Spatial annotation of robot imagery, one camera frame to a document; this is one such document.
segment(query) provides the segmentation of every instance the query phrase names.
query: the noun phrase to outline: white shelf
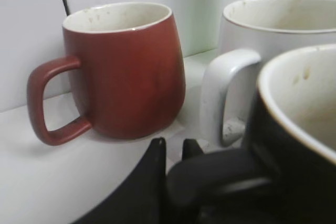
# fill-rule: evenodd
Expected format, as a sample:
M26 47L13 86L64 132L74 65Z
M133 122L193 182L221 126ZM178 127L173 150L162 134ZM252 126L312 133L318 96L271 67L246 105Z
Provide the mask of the white shelf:
M26 106L0 113L0 223L67 224L106 198L132 171L152 138L167 140L167 167L179 160L182 141L199 137L198 103L209 51L185 61L186 99L175 122L157 134L118 141L90 130L57 147L37 139ZM45 100L55 129L78 116L71 94ZM208 144L201 141L203 147Z

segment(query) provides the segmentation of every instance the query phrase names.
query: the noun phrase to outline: black plastic object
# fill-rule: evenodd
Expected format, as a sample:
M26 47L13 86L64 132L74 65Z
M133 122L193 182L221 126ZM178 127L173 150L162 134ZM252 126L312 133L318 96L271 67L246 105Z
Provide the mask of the black plastic object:
M183 142L182 161L203 155L202 148L195 139L186 139ZM195 224L200 215L200 207L190 206L181 208L170 201L166 191L163 222L161 224Z
M186 139L183 142L182 160L187 160L191 157L203 155L202 148L198 145L195 139Z
M153 139L126 180L100 205L73 224L162 223L165 167L165 139Z
M166 178L167 194L180 208L244 200L272 190L273 179L247 148L189 158L175 165Z

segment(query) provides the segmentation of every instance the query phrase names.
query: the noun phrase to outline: matte red mug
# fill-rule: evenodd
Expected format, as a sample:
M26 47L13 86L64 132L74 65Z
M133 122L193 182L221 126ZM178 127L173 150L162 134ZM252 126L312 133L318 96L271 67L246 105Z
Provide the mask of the matte red mug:
M139 138L170 125L185 96L180 40L173 13L156 3L117 3L81 10L63 23L66 57L37 67L27 87L33 129L60 145L90 128L114 138ZM69 72L80 117L48 131L43 92Z

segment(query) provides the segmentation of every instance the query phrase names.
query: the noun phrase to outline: mug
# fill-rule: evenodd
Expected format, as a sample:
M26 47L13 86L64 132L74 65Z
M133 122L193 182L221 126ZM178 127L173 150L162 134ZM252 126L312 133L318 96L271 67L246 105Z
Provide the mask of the mug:
M241 0L226 6L220 56L207 67L201 88L203 139L224 146L240 139L261 67L289 50L334 43L335 17L336 0Z
M267 63L242 147L188 159L167 177L179 207L235 198L282 223L336 223L336 44Z
M36 135L60 145L90 128L115 138L140 138L170 125L185 96L184 66L172 10L156 3L84 9L63 23L67 56L30 75L28 111ZM69 72L80 117L48 131L43 92Z

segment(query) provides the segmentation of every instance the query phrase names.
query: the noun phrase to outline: stain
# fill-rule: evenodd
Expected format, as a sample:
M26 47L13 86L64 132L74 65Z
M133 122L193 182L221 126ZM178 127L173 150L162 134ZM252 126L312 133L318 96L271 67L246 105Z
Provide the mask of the stain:
M305 80L308 80L309 77L310 77L310 67L306 67L303 71L303 78Z
M293 80L293 85L298 84L299 81L300 81L300 76L295 76L295 78Z

